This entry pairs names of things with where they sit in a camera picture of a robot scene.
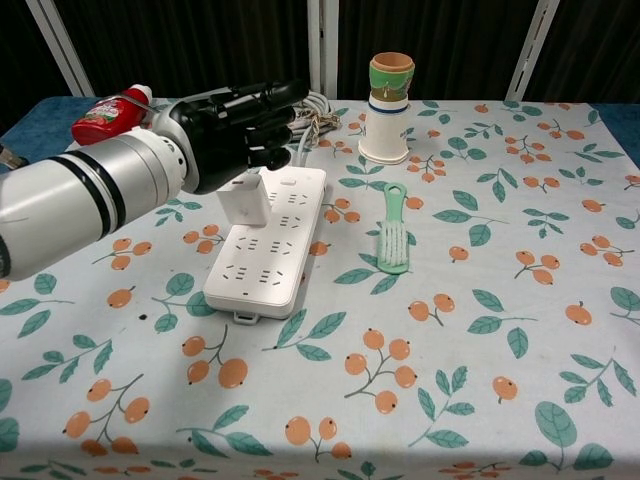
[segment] black curtain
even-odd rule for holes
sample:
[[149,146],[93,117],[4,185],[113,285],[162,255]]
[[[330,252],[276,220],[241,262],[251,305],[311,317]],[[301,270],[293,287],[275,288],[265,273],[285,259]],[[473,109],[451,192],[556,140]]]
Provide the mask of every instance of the black curtain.
[[56,0],[96,95],[133,83],[180,97],[226,85],[309,80],[299,0]]
[[640,101],[640,1],[562,0],[525,99]]
[[343,0],[338,97],[369,95],[384,51],[416,64],[411,98],[503,99],[537,0]]
[[40,100],[69,94],[26,2],[1,2],[0,135]]

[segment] red bottle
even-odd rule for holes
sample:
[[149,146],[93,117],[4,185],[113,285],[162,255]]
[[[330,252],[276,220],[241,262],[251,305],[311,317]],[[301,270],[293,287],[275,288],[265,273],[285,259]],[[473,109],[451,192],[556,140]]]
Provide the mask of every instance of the red bottle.
[[[122,93],[145,105],[151,103],[151,89],[147,86],[136,84]],[[124,98],[103,100],[71,126],[71,135],[80,145],[92,145],[140,125],[145,113]]]

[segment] green brush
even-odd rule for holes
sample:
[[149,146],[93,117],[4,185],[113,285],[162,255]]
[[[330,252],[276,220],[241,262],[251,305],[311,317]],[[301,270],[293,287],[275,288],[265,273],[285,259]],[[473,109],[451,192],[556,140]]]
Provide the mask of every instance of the green brush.
[[382,222],[378,236],[378,268],[394,275],[409,270],[408,236],[402,221],[406,196],[407,187],[401,183],[387,183],[384,187],[387,218]]

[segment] power plug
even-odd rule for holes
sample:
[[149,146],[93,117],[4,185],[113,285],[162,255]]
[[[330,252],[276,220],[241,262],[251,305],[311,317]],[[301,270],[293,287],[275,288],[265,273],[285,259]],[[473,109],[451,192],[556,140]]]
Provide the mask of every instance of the power plug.
[[232,225],[264,227],[271,216],[262,175],[243,173],[218,189],[218,198]]

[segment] robotic arm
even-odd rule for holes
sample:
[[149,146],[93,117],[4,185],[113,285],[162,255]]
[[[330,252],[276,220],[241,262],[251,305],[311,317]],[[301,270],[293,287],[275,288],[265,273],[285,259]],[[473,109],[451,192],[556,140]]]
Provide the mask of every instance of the robotic arm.
[[210,193],[247,168],[276,170],[303,82],[186,97],[136,128],[0,176],[0,277],[21,280],[183,189]]

